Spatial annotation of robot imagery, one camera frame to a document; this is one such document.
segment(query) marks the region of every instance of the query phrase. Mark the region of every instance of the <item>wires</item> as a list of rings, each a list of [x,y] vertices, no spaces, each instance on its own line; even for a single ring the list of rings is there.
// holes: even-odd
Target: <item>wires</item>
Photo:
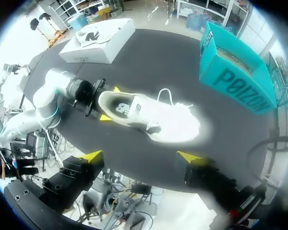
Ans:
[[[53,146],[53,143],[52,143],[51,138],[50,138],[50,136],[49,136],[48,130],[44,129],[44,131],[46,132],[46,135],[47,135],[47,137],[48,137],[50,146],[52,147],[52,150],[53,150],[53,152],[54,152],[55,158],[56,158],[56,160],[59,162],[59,167],[61,168],[61,167],[63,167],[63,161],[60,159],[60,157],[59,157],[56,149],[55,149],[54,146]]]
[[[250,166],[250,156],[255,152],[256,149],[258,149],[260,146],[262,145],[267,145],[267,144],[271,144],[271,143],[275,143],[275,142],[288,142],[288,137],[287,136],[284,136],[284,137],[277,137],[277,138],[270,138],[270,139],[267,139],[267,140],[263,140],[263,141],[260,141],[259,143],[257,143],[256,145],[254,145],[247,153],[246,155],[246,161],[247,161],[247,166],[248,166],[248,169],[250,171],[250,173],[252,174],[252,176],[254,178],[256,178],[258,181],[260,181],[261,183],[263,183],[264,185],[270,187],[270,188],[273,188],[275,190],[278,190],[280,189],[279,187],[275,186],[275,185],[272,185],[270,183],[267,182],[266,179],[261,179],[260,176],[254,174],[252,171],[251,171],[251,166]]]
[[[163,194],[164,194],[164,189],[162,189],[162,193],[161,194],[154,194],[154,193],[151,193],[151,194],[153,194],[154,196],[162,196]]]
[[[77,202],[77,201],[75,201],[75,202],[76,202],[76,204],[77,204],[77,206],[78,206],[78,209],[79,209],[79,214],[80,214],[80,216],[81,216],[80,206],[79,206],[79,204],[78,204],[78,202]]]
[[[150,225],[150,227],[149,227],[148,230],[150,230],[150,229],[153,227],[153,224],[154,224],[154,218],[153,218],[150,214],[148,214],[147,212],[142,212],[142,211],[135,211],[135,212],[132,212],[132,213],[143,213],[143,214],[148,215],[148,216],[150,217],[150,219],[152,220],[152,223],[151,223],[151,225]]]

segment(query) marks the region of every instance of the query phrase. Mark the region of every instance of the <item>white shelf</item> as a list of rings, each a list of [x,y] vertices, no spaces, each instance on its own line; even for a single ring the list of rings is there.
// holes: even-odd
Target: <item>white shelf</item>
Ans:
[[[246,9],[242,8],[242,7],[239,5],[239,3],[235,2],[235,1],[234,1],[234,5],[238,6],[241,10],[243,10],[243,11],[246,12],[246,13],[248,12]]]
[[[209,1],[213,1],[215,4],[218,4],[218,5],[220,5],[220,6],[224,7],[224,8],[226,8],[226,9],[227,9],[227,7],[228,7],[228,6],[226,6],[226,5],[223,5],[223,4],[220,3],[220,2],[217,2],[216,0],[209,0]]]
[[[63,14],[65,14],[67,11],[73,9],[73,6],[71,6],[70,8],[68,8],[67,10],[63,11],[63,13],[59,14],[59,16],[62,16]]]
[[[181,10],[179,16],[188,17],[188,15],[189,15],[190,13],[191,13],[191,12],[189,12],[189,11]]]
[[[100,2],[96,2],[96,3],[94,3],[94,4],[90,5],[90,6],[84,7],[83,9],[81,9],[79,11],[80,12],[85,11],[86,9],[91,8],[93,6],[96,6],[96,5],[99,5],[99,4],[102,4],[102,2],[101,1]]]
[[[84,1],[87,1],[87,0],[82,0],[82,1],[80,1],[78,3],[76,3],[75,5],[79,5],[80,3],[84,2]]]
[[[201,9],[203,9],[203,10],[209,11],[209,12],[211,12],[211,13],[214,13],[214,14],[220,16],[221,18],[225,18],[224,15],[222,15],[222,14],[220,14],[220,13],[218,13],[218,12],[215,12],[215,11],[209,9],[209,8],[202,7],[202,6],[199,6],[199,5],[195,5],[195,4],[192,4],[192,3],[188,3],[187,1],[179,1],[179,2],[180,2],[180,3],[183,3],[183,4],[191,5],[191,6],[194,6],[194,7],[201,8]]]
[[[66,0],[65,2],[63,2],[58,8],[56,8],[54,11],[57,11],[57,9],[61,8],[65,3],[69,2],[69,0]]]

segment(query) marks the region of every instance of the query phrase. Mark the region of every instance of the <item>cable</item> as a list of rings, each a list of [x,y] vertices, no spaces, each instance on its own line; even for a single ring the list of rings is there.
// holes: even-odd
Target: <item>cable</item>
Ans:
[[[280,187],[277,187],[275,185],[272,185],[270,183],[267,182],[267,180],[262,180],[260,178],[260,176],[257,176],[256,174],[254,174],[251,170],[251,166],[250,166],[250,156],[255,152],[255,150],[257,148],[259,148],[260,146],[262,145],[267,145],[267,144],[271,144],[271,143],[275,143],[275,142],[288,142],[288,137],[287,136],[284,136],[284,137],[277,137],[277,138],[270,138],[270,139],[267,139],[267,140],[263,140],[263,141],[260,141],[258,142],[256,145],[254,145],[247,153],[246,155],[246,160],[247,160],[247,167],[248,167],[248,170],[250,171],[250,173],[252,174],[252,176],[254,178],[256,178],[259,182],[263,183],[264,185],[270,187],[270,188],[273,188],[275,190],[279,190]]]
[[[162,189],[162,193],[161,193],[161,194],[158,194],[158,195],[157,195],[157,194],[154,194],[154,193],[151,193],[151,194],[153,194],[153,195],[155,195],[155,196],[160,196],[160,195],[162,196],[162,195],[164,194],[164,189]]]
[[[147,212],[142,212],[142,211],[135,211],[135,212],[132,212],[132,213],[143,213],[143,214],[148,215],[150,217],[150,219],[152,220],[152,224],[150,225],[150,228],[148,230],[150,230],[153,227],[154,218],[150,214],[148,214]]]
[[[168,91],[169,101],[171,102],[171,105],[174,105],[173,100],[172,100],[172,93],[171,93],[171,91],[170,91],[169,89],[167,89],[167,88],[163,88],[162,90],[159,91],[159,94],[158,94],[158,97],[157,97],[157,101],[159,101],[160,95],[161,95],[161,93],[162,93],[163,91]]]
[[[54,146],[53,146],[53,143],[52,143],[52,141],[51,141],[51,138],[50,138],[50,135],[49,135],[49,133],[48,133],[48,130],[44,129],[44,131],[46,132],[46,135],[47,135],[48,140],[49,140],[49,142],[50,142],[50,146],[52,147],[52,150],[53,150],[53,152],[54,152],[55,158],[56,158],[56,160],[59,162],[59,165],[60,165],[59,168],[62,168],[62,167],[63,167],[63,161],[60,159],[60,157],[59,157],[56,149],[55,149]]]
[[[79,209],[79,214],[80,214],[80,216],[81,216],[80,206],[79,206],[79,204],[78,204],[78,202],[77,202],[77,201],[75,201],[75,202],[76,202],[76,205],[78,206],[78,209]]]

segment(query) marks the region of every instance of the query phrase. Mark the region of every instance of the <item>blue container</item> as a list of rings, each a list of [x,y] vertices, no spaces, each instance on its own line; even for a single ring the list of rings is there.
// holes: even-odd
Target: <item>blue container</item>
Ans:
[[[187,28],[195,31],[200,30],[200,17],[196,13],[189,13],[187,17]]]
[[[81,30],[87,25],[87,20],[84,13],[79,13],[69,19],[68,24],[72,26],[75,31]]]
[[[201,83],[255,114],[277,107],[274,86],[264,61],[235,35],[207,22],[200,51]]]

